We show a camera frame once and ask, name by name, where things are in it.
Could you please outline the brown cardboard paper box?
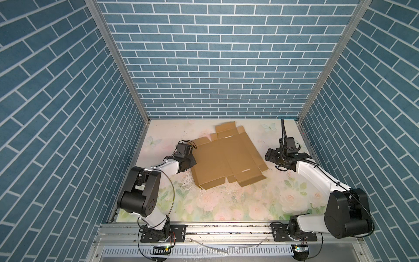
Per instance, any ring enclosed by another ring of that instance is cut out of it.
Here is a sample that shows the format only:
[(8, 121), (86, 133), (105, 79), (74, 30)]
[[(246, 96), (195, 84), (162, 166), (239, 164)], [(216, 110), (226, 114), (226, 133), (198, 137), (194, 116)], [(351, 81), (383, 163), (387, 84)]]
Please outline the brown cardboard paper box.
[(266, 179), (268, 166), (257, 151), (243, 126), (235, 121), (215, 126), (210, 137), (193, 140), (197, 149), (191, 168), (194, 183), (204, 190), (226, 182), (237, 182), (241, 187)]

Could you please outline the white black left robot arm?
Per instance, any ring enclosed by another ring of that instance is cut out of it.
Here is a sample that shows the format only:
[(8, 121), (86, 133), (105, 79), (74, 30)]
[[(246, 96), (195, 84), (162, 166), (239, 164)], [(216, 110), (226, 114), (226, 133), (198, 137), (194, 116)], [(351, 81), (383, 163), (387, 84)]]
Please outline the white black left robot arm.
[(185, 172), (196, 165), (193, 150), (197, 149), (195, 142), (181, 140), (176, 145), (172, 155), (164, 158), (163, 162), (154, 167), (133, 167), (122, 186), (117, 198), (118, 208), (129, 214), (138, 215), (146, 224), (141, 228), (157, 241), (164, 241), (173, 233), (170, 232), (170, 218), (157, 207), (158, 192), (161, 176)]

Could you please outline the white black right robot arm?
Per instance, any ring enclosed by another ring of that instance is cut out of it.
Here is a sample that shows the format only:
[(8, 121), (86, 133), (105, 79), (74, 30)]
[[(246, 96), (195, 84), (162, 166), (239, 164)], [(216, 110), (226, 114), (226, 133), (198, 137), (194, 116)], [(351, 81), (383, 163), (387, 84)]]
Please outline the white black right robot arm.
[(268, 149), (265, 160), (279, 171), (292, 170), (306, 178), (328, 197), (323, 215), (291, 216), (287, 231), (289, 238), (300, 241), (306, 234), (329, 233), (336, 239), (366, 238), (374, 233), (375, 224), (369, 209), (368, 195), (360, 188), (341, 183), (307, 153), (293, 137), (287, 136), (285, 122), (281, 122), (282, 137), (279, 147)]

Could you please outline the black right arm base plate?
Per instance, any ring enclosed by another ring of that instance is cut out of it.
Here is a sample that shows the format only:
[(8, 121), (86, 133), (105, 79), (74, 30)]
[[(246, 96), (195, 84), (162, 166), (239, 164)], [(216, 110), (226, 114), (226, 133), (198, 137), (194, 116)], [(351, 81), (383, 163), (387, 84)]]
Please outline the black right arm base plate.
[(318, 240), (316, 233), (300, 231), (299, 227), (294, 224), (288, 225), (282, 222), (273, 222), (270, 224), (270, 228), (275, 242), (313, 242)]

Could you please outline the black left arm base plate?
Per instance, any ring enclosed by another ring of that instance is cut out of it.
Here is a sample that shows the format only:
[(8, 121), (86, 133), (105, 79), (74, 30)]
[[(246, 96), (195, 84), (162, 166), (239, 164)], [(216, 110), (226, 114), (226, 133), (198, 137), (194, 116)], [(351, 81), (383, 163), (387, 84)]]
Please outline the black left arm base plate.
[(184, 242), (186, 229), (187, 226), (185, 224), (174, 224), (170, 227), (165, 226), (162, 230), (143, 227), (140, 230), (139, 239), (141, 243), (157, 243), (170, 242), (170, 238), (174, 237), (172, 242)]

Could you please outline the aluminium front rail frame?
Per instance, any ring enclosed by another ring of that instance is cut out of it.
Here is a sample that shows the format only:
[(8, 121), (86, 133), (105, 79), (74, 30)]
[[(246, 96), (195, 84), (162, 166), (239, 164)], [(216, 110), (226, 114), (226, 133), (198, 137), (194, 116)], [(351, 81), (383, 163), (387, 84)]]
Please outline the aluminium front rail frame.
[[(137, 223), (100, 226), (86, 260), (88, 262), (372, 262), (371, 251), (363, 239), (335, 239), (316, 233), (313, 242), (275, 242), (270, 224), (262, 222), (175, 222), (187, 226), (185, 241), (141, 243)], [(259, 247), (230, 250), (230, 254), (204, 248), (209, 246), (250, 245)]]

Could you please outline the aluminium right corner post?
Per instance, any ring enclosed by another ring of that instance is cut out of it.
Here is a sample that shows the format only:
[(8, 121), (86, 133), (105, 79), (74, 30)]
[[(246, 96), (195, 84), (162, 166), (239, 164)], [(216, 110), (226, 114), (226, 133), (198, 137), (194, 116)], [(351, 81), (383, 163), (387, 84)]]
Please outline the aluminium right corner post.
[(324, 84), (326, 83), (327, 78), (330, 76), (334, 66), (336, 65), (338, 59), (343, 53), (351, 36), (353, 35), (355, 29), (357, 28), (358, 24), (360, 23), (361, 19), (363, 18), (364, 14), (366, 13), (371, 3), (372, 3), (372, 0), (361, 0), (359, 1), (356, 8), (354, 9), (354, 13), (352, 14), (347, 26), (343, 30), (338, 43), (336, 44), (334, 50), (332, 51), (330, 58), (327, 60), (323, 71), (320, 73), (317, 82), (313, 86), (313, 89), (310, 95), (308, 96), (302, 110), (300, 111), (298, 115), (298, 118), (297, 118), (298, 123), (301, 123), (305, 119), (309, 109), (311, 108), (316, 97), (322, 90)]

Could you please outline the aluminium corner post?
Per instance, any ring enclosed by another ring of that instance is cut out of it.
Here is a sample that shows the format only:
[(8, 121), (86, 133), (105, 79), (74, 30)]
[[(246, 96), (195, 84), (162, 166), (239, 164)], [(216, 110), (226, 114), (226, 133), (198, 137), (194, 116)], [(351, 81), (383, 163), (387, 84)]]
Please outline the aluminium corner post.
[(323, 71), (320, 73), (317, 82), (313, 86), (313, 89), (310, 95), (308, 96), (302, 110), (300, 111), (298, 115), (298, 118), (297, 118), (298, 123), (301, 123), (305, 119), (309, 109), (311, 108), (316, 97), (322, 90), (324, 84), (326, 83), (327, 78), (330, 76), (334, 66), (336, 65), (338, 59), (343, 53), (351, 36), (353, 35), (355, 29), (357, 28), (358, 24), (360, 23), (361, 19), (363, 18), (364, 14), (366, 13), (371, 3), (372, 3), (372, 0), (361, 0), (359, 1), (356, 8), (354, 9), (354, 13), (352, 14), (347, 26), (343, 30), (338, 43), (336, 44), (334, 50), (332, 51), (330, 58), (327, 60)]
[(128, 69), (123, 61), (123, 58), (119, 52), (119, 49), (112, 37), (112, 34), (110, 32), (110, 29), (106, 23), (105, 17), (103, 15), (103, 13), (100, 10), (99, 4), (97, 1), (94, 0), (86, 0), (86, 5), (88, 7), (89, 12), (91, 13), (105, 43), (106, 46), (108, 47), (116, 65), (118, 70), (121, 73), (121, 76), (123, 77), (123, 80), (125, 82), (125, 84), (127, 85), (127, 88), (130, 92), (130, 94), (132, 95), (135, 104), (137, 106), (137, 108), (139, 109), (139, 112), (141, 114), (141, 116), (143, 117), (144, 121), (146, 124), (149, 124), (150, 122), (150, 117), (147, 114), (147, 111), (145, 109), (145, 107), (143, 106), (143, 103), (139, 97), (138, 91), (136, 90), (134, 83), (132, 81), (131, 76), (129, 75)]

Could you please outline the aluminium left corner post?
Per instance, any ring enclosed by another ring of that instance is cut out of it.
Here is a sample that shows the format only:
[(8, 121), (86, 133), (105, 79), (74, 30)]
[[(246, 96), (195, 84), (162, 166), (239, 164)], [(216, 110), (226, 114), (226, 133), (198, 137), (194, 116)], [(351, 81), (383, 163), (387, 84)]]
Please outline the aluminium left corner post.
[(110, 32), (110, 29), (106, 23), (105, 17), (103, 15), (103, 13), (100, 10), (99, 4), (97, 1), (94, 0), (86, 0), (86, 5), (88, 7), (89, 12), (91, 13), (105, 43), (106, 46), (108, 47), (116, 65), (118, 70), (121, 73), (121, 76), (123, 77), (123, 80), (125, 82), (125, 84), (127, 85), (127, 88), (130, 92), (130, 94), (132, 95), (135, 104), (137, 106), (137, 108), (139, 109), (139, 112), (141, 114), (141, 116), (143, 117), (144, 121), (146, 124), (149, 124), (150, 122), (150, 117), (147, 114), (147, 111), (145, 109), (145, 107), (143, 106), (143, 103), (139, 97), (138, 91), (136, 90), (134, 83), (132, 81), (131, 76), (129, 75), (128, 69), (123, 61), (123, 58), (119, 52), (119, 49), (112, 37), (112, 34)]

